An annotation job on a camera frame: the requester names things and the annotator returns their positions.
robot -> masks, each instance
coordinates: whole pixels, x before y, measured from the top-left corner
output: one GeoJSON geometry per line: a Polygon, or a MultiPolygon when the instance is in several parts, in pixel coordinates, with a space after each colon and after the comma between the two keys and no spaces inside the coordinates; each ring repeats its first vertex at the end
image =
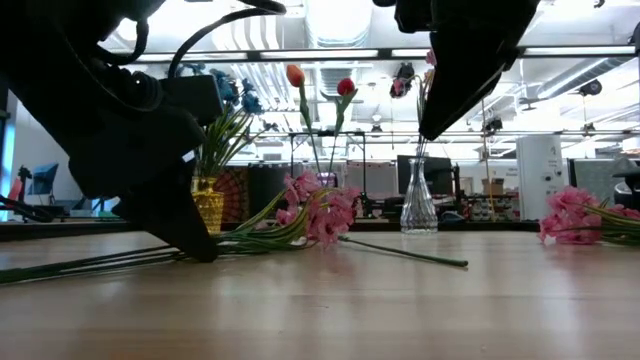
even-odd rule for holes
{"type": "MultiPolygon", "coordinates": [[[[216,244],[191,198],[193,164],[183,156],[202,143],[203,121],[215,118],[222,104],[211,101],[218,98],[211,76],[180,78],[175,72],[189,48],[217,26],[286,9],[271,0],[240,0],[253,8],[194,34],[176,53],[167,79],[121,69],[144,52],[147,18],[163,1],[0,0],[0,13],[11,19],[0,25],[8,49],[0,57],[0,74],[67,152],[85,196],[119,197],[114,213],[211,262],[216,244]],[[138,41],[129,56],[98,45],[124,18],[137,23],[138,41]],[[33,71],[43,63],[47,71],[33,71]]],[[[438,65],[420,121],[427,139],[435,139],[493,90],[517,58],[516,45],[539,2],[373,1],[396,7],[400,31],[430,31],[438,65]]]]}

red tulip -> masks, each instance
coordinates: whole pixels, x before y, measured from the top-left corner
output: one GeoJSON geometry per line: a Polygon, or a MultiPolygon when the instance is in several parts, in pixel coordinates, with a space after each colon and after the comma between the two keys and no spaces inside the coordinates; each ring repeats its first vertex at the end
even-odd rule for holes
{"type": "Polygon", "coordinates": [[[297,65],[287,65],[287,79],[291,86],[299,88],[304,83],[304,71],[297,65]]]}
{"type": "Polygon", "coordinates": [[[356,90],[356,85],[350,78],[340,80],[338,83],[338,94],[340,96],[347,96],[356,90]]]}

pipe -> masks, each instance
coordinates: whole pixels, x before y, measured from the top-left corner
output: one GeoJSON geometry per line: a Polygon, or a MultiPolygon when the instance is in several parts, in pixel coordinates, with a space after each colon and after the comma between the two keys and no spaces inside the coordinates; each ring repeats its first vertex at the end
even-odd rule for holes
{"type": "MultiPolygon", "coordinates": [[[[364,48],[371,26],[371,15],[370,0],[309,0],[305,18],[308,47],[364,48]],[[337,8],[341,8],[340,12],[335,11],[337,8]]],[[[340,80],[354,78],[356,70],[320,69],[318,73],[319,92],[337,96],[336,89],[340,80]]]]}
{"type": "MultiPolygon", "coordinates": [[[[353,132],[345,133],[341,132],[340,134],[353,134],[353,132]]],[[[394,131],[394,132],[365,132],[366,136],[376,136],[376,137],[403,137],[403,136],[419,136],[420,134],[415,131],[394,131]]],[[[482,137],[484,135],[481,131],[450,131],[445,132],[440,135],[440,138],[450,138],[450,137],[482,137]]],[[[564,135],[564,136],[584,136],[584,135],[633,135],[639,136],[640,131],[638,130],[595,130],[589,131],[588,134],[584,130],[559,130],[559,131],[500,131],[493,135],[493,137],[503,137],[503,136],[539,136],[539,135],[564,135]]],[[[290,135],[287,133],[277,133],[277,134],[260,134],[259,138],[266,137],[289,137],[290,135]]]]}
{"type": "Polygon", "coordinates": [[[620,57],[581,61],[564,73],[542,84],[536,92],[537,99],[535,100],[548,100],[562,95],[598,78],[598,76],[604,75],[631,59],[630,57],[620,57]]]}

wooden table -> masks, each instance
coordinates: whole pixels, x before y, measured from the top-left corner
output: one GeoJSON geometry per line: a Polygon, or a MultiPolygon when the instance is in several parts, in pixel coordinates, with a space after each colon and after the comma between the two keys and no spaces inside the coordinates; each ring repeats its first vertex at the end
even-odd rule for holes
{"type": "MultiPolygon", "coordinates": [[[[0,359],[640,359],[640,253],[531,233],[357,246],[0,288],[0,359]]],[[[0,244],[0,267],[155,246],[143,233],[0,244]]]]}

cable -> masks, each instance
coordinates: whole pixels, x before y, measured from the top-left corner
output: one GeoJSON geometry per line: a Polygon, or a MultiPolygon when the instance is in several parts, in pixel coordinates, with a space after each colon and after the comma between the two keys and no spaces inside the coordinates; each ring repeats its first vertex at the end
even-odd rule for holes
{"type": "Polygon", "coordinates": [[[4,203],[4,207],[0,207],[0,210],[13,211],[18,215],[22,215],[27,219],[49,223],[52,222],[54,217],[47,211],[38,209],[34,206],[27,205],[23,202],[8,199],[0,195],[0,204],[4,203]]]}
{"type": "Polygon", "coordinates": [[[136,46],[131,54],[129,55],[114,54],[104,49],[100,45],[96,45],[96,49],[95,49],[96,58],[108,64],[118,65],[118,66],[129,65],[132,62],[138,60],[138,58],[147,49],[147,40],[149,38],[149,23],[147,22],[146,19],[139,21],[137,23],[136,33],[137,33],[136,46]]]}
{"type": "Polygon", "coordinates": [[[487,117],[484,111],[484,98],[482,99],[482,141],[484,152],[484,164],[487,170],[487,186],[489,187],[489,208],[491,209],[491,221],[496,222],[496,213],[493,206],[493,184],[491,183],[491,175],[489,174],[489,150],[487,149],[487,117]]]}
{"type": "Polygon", "coordinates": [[[246,4],[251,4],[251,5],[253,5],[254,3],[257,3],[260,7],[232,12],[231,14],[227,14],[223,16],[222,18],[220,18],[220,20],[196,31],[195,34],[191,35],[191,37],[188,38],[182,44],[182,46],[180,46],[178,51],[176,51],[176,54],[173,56],[173,59],[171,60],[171,65],[169,66],[169,71],[167,73],[168,78],[176,77],[176,71],[178,70],[178,65],[180,65],[180,61],[182,61],[182,58],[187,54],[187,52],[196,43],[198,43],[198,41],[202,40],[202,38],[207,36],[207,34],[217,29],[218,27],[236,20],[246,19],[253,16],[283,15],[283,14],[286,14],[287,12],[287,9],[284,7],[284,5],[280,3],[276,3],[274,1],[270,1],[270,0],[267,0],[267,1],[244,0],[242,2],[246,4]]]}

